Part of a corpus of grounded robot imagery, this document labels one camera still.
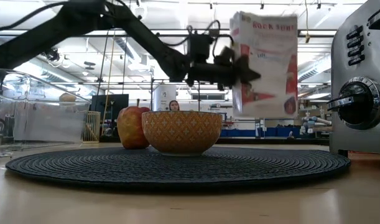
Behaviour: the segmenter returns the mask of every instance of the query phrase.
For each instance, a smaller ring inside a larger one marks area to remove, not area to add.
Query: white box
[[[261,78],[233,87],[234,112],[255,118],[297,116],[297,17],[237,12],[230,20],[236,57],[249,56]]]

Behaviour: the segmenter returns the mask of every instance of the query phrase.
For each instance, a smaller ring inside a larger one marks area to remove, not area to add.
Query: blue bin
[[[222,129],[220,132],[220,137],[226,137],[227,136],[227,130]]]
[[[257,128],[257,132],[259,133],[259,137],[276,137],[277,136],[277,128],[267,128],[266,136],[264,136],[264,131],[262,128]]]
[[[232,129],[232,130],[226,130],[227,131],[227,137],[238,137],[240,135],[239,130]]]
[[[292,128],[292,132],[293,132],[293,136],[295,138],[299,138],[300,137],[300,128]]]
[[[256,130],[240,130],[241,137],[254,137],[256,136]]]
[[[293,128],[277,128],[277,137],[289,137],[289,133]]]

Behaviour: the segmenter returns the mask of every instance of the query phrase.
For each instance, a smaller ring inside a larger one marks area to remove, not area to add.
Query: cable
[[[186,41],[190,38],[190,36],[191,36],[191,34],[192,34],[192,31],[193,31],[193,27],[192,27],[191,25],[188,25],[188,26],[187,26],[187,31],[188,31],[188,36],[186,36],[186,38],[184,38],[184,39],[183,39],[182,41],[180,41],[179,43],[176,43],[176,44],[168,44],[168,43],[164,43],[164,44],[168,45],[169,47],[177,47],[177,46],[179,46],[179,45],[184,44],[184,42],[186,42]]]
[[[306,44],[310,41],[310,34],[308,34],[308,7],[307,0],[304,0],[304,5],[306,6]]]
[[[44,6],[44,7],[40,7],[38,9],[36,9],[35,11],[31,12],[30,14],[24,16],[23,18],[21,18],[20,20],[18,20],[17,22],[11,24],[11,25],[8,25],[8,26],[2,26],[0,27],[0,31],[3,31],[3,30],[9,30],[9,29],[12,29],[12,28],[15,28],[16,26],[22,24],[23,22],[27,21],[28,19],[36,16],[38,13],[46,10],[46,9],[50,9],[52,7],[56,7],[56,6],[63,6],[63,5],[66,5],[68,4],[69,2],[56,2],[56,3],[51,3],[51,4],[48,4],[47,6]]]
[[[216,39],[215,39],[215,43],[213,44],[213,48],[212,48],[212,55],[213,55],[214,58],[216,57],[216,56],[215,56],[215,50],[216,50],[217,40],[218,40],[220,37],[228,37],[228,38],[230,39],[230,41],[231,41],[231,46],[234,45],[234,39],[233,39],[233,37],[232,37],[231,35],[229,35],[229,34],[220,34],[220,35],[218,35],[218,36],[216,37]]]
[[[104,52],[103,52],[103,62],[101,63],[100,77],[98,79],[98,87],[97,87],[97,94],[96,94],[97,97],[96,97],[96,102],[95,102],[95,111],[97,111],[98,94],[100,93],[101,82],[103,81],[103,69],[104,69],[104,62],[105,62],[105,52],[107,51],[108,34],[109,34],[109,30],[107,31],[107,36],[105,37]]]
[[[219,20],[214,20],[211,23],[209,23],[208,27],[205,29],[205,32],[210,30],[210,28],[213,26],[213,24],[217,23],[218,30],[221,30],[221,24]]]
[[[112,53],[111,53],[111,61],[110,61],[110,63],[109,63],[108,84],[107,84],[107,92],[106,92],[106,96],[105,96],[105,107],[104,107],[104,115],[103,115],[103,126],[101,127],[101,134],[104,133],[105,116],[106,116],[106,113],[107,113],[107,107],[108,107],[109,83],[110,83],[110,81],[111,81],[111,72],[112,72],[112,70],[113,70],[114,44],[115,44],[115,41],[113,41]]]
[[[129,8],[132,6],[132,0],[129,1]],[[126,55],[127,55],[127,42],[128,42],[128,37],[125,39],[125,57],[123,58],[123,79],[122,79],[122,94],[124,93],[125,89],[125,73],[126,73]]]

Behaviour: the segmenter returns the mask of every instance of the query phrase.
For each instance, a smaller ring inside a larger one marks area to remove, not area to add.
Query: orange patterned bowl
[[[221,115],[198,111],[154,111],[142,114],[150,145],[166,156],[199,156],[217,142]]]

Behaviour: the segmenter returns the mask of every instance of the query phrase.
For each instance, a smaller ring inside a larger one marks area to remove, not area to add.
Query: robotic arm
[[[14,69],[50,49],[66,38],[94,30],[122,29],[147,50],[172,82],[194,81],[217,83],[220,90],[232,87],[239,78],[249,82],[260,74],[249,69],[248,57],[234,61],[234,52],[225,47],[214,63],[207,63],[210,45],[217,38],[210,34],[189,33],[188,53],[181,54],[163,43],[123,2],[117,6],[105,0],[70,0],[62,3],[58,14],[43,24],[0,45],[0,68]]]

